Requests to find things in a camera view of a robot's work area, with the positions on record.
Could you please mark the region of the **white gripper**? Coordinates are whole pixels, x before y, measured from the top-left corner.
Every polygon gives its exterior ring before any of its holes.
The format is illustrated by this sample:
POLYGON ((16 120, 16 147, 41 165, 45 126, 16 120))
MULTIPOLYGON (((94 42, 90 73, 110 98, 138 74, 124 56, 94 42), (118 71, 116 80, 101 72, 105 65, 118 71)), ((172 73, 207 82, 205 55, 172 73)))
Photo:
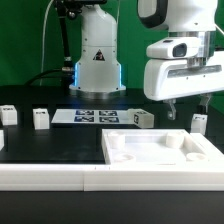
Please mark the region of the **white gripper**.
POLYGON ((208 113, 211 92, 224 90, 224 51, 216 51, 199 68, 188 68, 187 60, 155 60, 147 62, 144 72, 144 94, 155 101, 168 100, 168 118, 176 119, 176 98, 201 95, 199 112, 208 113))

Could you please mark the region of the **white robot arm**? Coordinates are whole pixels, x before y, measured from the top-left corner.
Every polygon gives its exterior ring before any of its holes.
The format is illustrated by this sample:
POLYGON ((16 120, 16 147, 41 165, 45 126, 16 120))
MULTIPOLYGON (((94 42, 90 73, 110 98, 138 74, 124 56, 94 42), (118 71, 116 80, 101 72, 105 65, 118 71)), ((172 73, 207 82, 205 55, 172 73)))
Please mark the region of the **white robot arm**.
MULTIPOLYGON (((138 18, 149 29, 168 36, 149 45, 144 70, 144 94, 173 105, 177 98, 224 90, 224 50, 215 49, 218 0, 137 0, 138 18)), ((117 61, 117 23, 97 3, 82 11, 82 54, 75 64, 70 91, 105 98, 126 89, 117 61)))

